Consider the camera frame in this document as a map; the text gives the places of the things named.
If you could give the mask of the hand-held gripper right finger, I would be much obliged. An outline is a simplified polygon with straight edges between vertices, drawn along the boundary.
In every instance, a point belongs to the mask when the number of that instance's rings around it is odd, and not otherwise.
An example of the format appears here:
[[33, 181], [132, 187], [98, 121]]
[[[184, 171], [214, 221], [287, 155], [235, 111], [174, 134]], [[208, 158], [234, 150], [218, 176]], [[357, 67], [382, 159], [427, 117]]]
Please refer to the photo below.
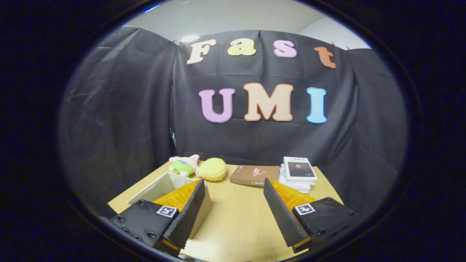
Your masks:
[[332, 197], [315, 199], [266, 178], [264, 196], [288, 247], [297, 253], [358, 227], [362, 216]]

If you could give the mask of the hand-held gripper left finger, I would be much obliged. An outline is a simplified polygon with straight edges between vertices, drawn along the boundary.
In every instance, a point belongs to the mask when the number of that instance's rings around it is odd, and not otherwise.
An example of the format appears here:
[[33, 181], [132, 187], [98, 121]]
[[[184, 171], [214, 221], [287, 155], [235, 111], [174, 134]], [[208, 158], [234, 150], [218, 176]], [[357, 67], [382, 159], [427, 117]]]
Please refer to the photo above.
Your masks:
[[196, 180], [156, 201], [138, 200], [110, 218], [109, 225], [137, 242], [179, 255], [193, 231], [205, 193], [204, 180]]

